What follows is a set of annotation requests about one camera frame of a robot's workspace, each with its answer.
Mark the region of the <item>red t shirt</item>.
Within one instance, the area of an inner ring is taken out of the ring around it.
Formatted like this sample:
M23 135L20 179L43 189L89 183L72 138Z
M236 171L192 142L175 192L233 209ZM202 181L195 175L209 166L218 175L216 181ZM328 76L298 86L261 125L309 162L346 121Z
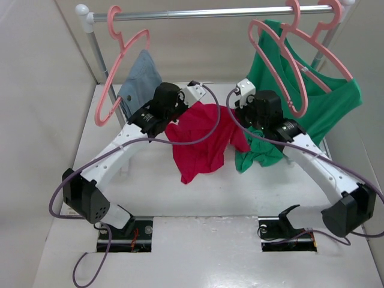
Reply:
M224 165L224 152L232 145L239 152L250 151L243 131L234 123L224 106L196 103L177 124L169 124L165 134L171 142L192 142L215 131L204 141L193 145L173 145L173 159L181 173L181 182L189 184L198 174L212 173Z

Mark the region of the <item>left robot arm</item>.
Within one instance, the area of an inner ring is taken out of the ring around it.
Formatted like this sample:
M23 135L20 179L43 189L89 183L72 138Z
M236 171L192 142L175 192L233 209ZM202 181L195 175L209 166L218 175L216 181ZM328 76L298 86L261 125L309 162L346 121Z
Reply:
M184 88L163 82L150 92L149 101L129 117L118 135L89 164L78 170L67 169L62 175L64 203L91 224L112 226L121 238L133 233L134 216L110 202L104 195L106 187L135 153L205 95L196 82Z

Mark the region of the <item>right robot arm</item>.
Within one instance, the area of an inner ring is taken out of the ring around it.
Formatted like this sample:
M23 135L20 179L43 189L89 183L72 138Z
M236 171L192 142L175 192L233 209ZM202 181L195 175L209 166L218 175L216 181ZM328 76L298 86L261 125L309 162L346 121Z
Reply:
M324 156L301 125L284 117L275 92L235 88L233 93L239 97L230 114L235 123L247 134L249 127L260 127L260 139L298 164L324 192L330 206L321 212L322 220L333 235L341 238L354 234L373 216L377 189Z

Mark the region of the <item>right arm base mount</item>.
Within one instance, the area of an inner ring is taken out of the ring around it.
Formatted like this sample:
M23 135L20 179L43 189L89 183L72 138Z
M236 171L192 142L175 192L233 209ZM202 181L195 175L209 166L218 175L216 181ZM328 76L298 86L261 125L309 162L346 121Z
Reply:
M304 228L294 228L287 217L297 207L299 205L292 205L277 216L258 218L257 235L261 240L262 252L317 252L313 233L304 233Z

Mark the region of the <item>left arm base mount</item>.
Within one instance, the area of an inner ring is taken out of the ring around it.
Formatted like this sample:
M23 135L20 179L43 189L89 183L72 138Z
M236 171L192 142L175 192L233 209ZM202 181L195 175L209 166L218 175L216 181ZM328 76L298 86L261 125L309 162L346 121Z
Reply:
M152 250L153 217L138 217L128 235L114 227L110 227L111 234L100 223L94 225L98 230L96 243L97 252L105 252L112 236L110 253L150 253Z

